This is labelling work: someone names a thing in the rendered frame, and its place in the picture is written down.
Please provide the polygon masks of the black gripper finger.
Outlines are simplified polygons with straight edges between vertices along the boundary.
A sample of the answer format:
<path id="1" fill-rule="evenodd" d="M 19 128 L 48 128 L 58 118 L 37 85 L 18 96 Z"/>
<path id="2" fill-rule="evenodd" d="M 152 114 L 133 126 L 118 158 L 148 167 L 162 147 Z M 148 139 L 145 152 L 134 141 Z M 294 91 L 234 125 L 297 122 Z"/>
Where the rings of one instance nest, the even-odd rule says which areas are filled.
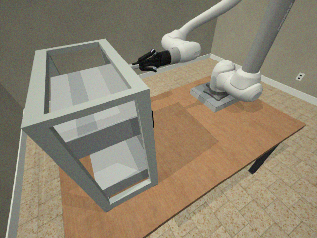
<path id="1" fill-rule="evenodd" d="M 154 49 L 151 49 L 148 53 L 146 53 L 143 56 L 139 57 L 138 61 L 136 63 L 130 64 L 129 66 L 131 68 L 134 68 L 134 67 L 138 67 L 140 65 L 146 64 L 146 63 L 157 61 L 158 58 L 151 59 L 151 57 L 150 57 L 150 56 L 152 56 L 154 54 L 156 54 L 156 51 Z M 150 58 L 148 58 L 148 57 L 150 57 Z"/>
<path id="2" fill-rule="evenodd" d="M 156 67 L 153 67 L 153 68 L 151 68 L 151 67 L 148 67 L 148 66 L 155 66 L 155 65 L 158 65 L 159 63 L 158 62 L 156 62 L 156 63 L 147 63 L 147 64 L 144 64 L 144 65 L 140 65 L 140 66 L 138 66 L 138 67 L 134 67 L 134 68 L 132 68 L 132 69 L 137 69 L 137 68 L 139 68 L 141 71 L 153 71 L 153 72 L 156 72 Z"/>

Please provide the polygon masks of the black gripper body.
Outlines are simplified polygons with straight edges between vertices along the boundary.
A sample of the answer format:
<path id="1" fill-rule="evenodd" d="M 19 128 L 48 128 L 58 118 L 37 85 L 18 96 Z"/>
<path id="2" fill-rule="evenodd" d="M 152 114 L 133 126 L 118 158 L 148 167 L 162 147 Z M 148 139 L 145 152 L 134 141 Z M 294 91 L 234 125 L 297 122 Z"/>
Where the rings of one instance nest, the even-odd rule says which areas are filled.
<path id="1" fill-rule="evenodd" d="M 154 67 L 159 68 L 160 66 L 165 66 L 171 64 L 171 54 L 168 50 L 162 52 L 156 52 L 156 54 L 152 55 L 151 59 L 158 58 L 158 61 L 154 61 L 152 63 L 158 62 L 159 65 L 155 65 Z"/>

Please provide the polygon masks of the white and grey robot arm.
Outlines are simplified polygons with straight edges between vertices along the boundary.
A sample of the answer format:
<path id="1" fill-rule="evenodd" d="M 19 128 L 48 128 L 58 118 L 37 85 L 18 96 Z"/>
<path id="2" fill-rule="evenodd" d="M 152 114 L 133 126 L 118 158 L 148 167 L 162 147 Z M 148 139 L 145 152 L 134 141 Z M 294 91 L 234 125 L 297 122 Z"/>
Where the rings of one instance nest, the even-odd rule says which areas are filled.
<path id="1" fill-rule="evenodd" d="M 179 30 L 162 38 L 162 46 L 171 54 L 171 64 L 185 63 L 196 59 L 201 52 L 197 42 L 186 41 L 188 34 L 205 23 L 225 14 L 242 0 L 223 0 L 212 8 L 190 20 Z M 260 68 L 280 31 L 295 0 L 271 0 L 243 67 L 236 70 L 233 62 L 220 61 L 214 68 L 208 89 L 203 92 L 217 101 L 228 95 L 243 101 L 253 102 L 262 93 Z"/>

